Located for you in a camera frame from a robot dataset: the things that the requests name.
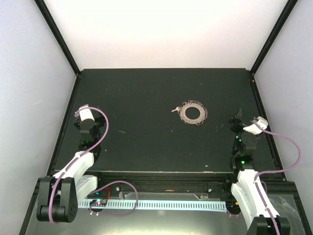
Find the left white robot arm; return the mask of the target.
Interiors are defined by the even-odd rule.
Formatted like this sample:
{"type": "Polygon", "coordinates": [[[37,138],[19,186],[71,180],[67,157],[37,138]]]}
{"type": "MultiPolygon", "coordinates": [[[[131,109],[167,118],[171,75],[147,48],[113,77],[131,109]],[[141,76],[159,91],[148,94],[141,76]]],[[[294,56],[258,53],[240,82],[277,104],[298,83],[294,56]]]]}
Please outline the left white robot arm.
{"type": "Polygon", "coordinates": [[[41,222],[71,223],[77,215],[78,204],[91,192],[100,195],[105,183],[97,177],[86,175],[100,156],[101,127],[107,127],[103,116],[79,116],[75,126],[80,130],[78,152],[72,160],[53,176],[40,180],[36,217],[41,222]]]}

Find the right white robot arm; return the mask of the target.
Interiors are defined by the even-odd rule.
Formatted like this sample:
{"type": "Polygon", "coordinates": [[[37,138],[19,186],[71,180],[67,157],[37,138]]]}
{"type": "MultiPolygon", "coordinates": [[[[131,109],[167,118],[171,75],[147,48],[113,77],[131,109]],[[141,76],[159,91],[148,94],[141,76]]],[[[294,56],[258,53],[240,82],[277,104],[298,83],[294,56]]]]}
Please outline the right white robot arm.
{"type": "Polygon", "coordinates": [[[267,120],[257,117],[251,125],[246,125],[242,121],[242,109],[239,109],[229,123],[230,130],[235,133],[230,160],[235,179],[222,185],[224,195],[235,197],[248,235],[289,235],[291,225],[269,200],[253,159],[260,135],[268,127],[267,120]]]}

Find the metal disc with keyrings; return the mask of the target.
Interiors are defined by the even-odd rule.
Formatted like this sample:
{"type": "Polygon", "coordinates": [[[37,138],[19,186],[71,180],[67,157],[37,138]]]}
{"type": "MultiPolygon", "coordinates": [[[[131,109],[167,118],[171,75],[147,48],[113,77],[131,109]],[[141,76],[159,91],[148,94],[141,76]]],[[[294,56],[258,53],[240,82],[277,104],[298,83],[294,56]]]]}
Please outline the metal disc with keyrings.
{"type": "Polygon", "coordinates": [[[189,100],[178,107],[178,115],[185,124],[201,125],[207,119],[208,111],[201,102],[189,100]]]}

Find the small silver key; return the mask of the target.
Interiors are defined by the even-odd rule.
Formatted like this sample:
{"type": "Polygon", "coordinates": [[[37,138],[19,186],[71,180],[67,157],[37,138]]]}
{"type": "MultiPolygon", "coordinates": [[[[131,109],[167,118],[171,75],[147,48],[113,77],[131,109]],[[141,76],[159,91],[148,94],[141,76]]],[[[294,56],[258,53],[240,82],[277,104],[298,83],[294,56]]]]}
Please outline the small silver key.
{"type": "Polygon", "coordinates": [[[173,109],[171,112],[179,112],[181,110],[181,107],[176,107],[175,109],[173,109]]]}

